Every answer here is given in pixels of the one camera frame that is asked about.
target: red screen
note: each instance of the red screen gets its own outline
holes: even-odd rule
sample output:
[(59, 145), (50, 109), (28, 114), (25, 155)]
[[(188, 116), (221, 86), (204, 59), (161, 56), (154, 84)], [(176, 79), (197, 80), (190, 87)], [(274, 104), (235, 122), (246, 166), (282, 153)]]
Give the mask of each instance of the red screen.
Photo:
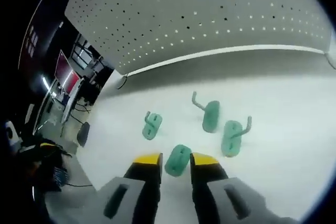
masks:
[(75, 71), (73, 71), (62, 50), (58, 55), (55, 77), (68, 94), (74, 87), (75, 83), (79, 80), (78, 75)]

